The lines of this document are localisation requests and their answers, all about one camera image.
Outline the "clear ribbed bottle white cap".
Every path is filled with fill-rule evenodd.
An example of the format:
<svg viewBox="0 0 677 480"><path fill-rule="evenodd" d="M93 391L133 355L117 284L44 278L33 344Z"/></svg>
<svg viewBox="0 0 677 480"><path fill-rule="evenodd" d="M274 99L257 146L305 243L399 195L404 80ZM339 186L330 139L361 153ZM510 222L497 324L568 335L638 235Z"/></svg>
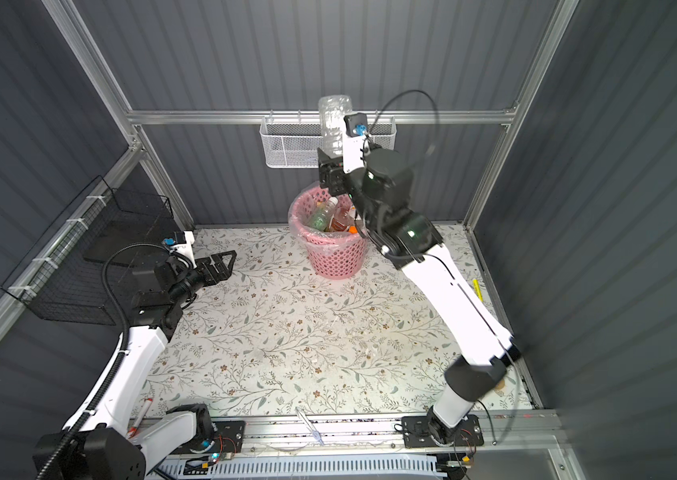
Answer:
<svg viewBox="0 0 677 480"><path fill-rule="evenodd" d="M318 100L320 112L320 149L331 158L342 156L344 117L353 111L347 95L324 96Z"/></svg>

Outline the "red label clear bottle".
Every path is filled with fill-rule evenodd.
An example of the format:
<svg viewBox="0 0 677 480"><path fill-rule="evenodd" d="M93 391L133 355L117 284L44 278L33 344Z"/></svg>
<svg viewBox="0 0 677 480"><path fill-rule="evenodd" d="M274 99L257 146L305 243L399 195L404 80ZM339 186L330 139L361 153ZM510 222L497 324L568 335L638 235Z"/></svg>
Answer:
<svg viewBox="0 0 677 480"><path fill-rule="evenodd" d="M356 210L353 206L338 207L332 221L329 232L350 232L354 228Z"/></svg>

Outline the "green soda bottle yellow cap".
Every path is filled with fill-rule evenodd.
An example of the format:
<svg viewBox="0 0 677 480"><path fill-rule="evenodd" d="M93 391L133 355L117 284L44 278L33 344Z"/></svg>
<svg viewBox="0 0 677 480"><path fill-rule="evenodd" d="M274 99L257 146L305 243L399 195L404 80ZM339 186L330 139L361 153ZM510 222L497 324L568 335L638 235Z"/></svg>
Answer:
<svg viewBox="0 0 677 480"><path fill-rule="evenodd" d="M316 211L310 215L306 226L312 230L318 232L326 232L330 229L330 224L332 224L332 217L338 209L338 198L330 197L328 200L320 203Z"/></svg>

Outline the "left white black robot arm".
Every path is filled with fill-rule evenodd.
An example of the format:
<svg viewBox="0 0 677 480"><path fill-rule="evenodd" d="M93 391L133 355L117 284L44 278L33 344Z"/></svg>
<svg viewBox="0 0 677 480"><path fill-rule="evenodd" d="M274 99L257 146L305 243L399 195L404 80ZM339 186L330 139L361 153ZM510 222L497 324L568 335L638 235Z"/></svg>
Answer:
<svg viewBox="0 0 677 480"><path fill-rule="evenodd" d="M194 259L178 248L152 245L132 269L130 308L116 303L122 332L96 385L60 432L42 436L32 460L40 479L142 479L178 448L210 454L218 430L208 406L174 407L132 433L130 415L158 356L176 333L198 291L232 277L234 250Z"/></svg>

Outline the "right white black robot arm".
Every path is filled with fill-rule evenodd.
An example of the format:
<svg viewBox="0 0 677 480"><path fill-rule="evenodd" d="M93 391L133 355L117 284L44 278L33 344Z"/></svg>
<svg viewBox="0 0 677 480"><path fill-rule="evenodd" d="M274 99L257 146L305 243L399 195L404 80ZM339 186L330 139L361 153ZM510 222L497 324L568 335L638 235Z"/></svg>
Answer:
<svg viewBox="0 0 677 480"><path fill-rule="evenodd" d="M434 224L410 208L413 172L400 153L378 147L352 160L318 151L318 174L330 194L349 197L360 233L418 287L458 345L458 358L444 371L444 390L426 415L432 440L448 445L472 407L520 358L512 333L468 285Z"/></svg>

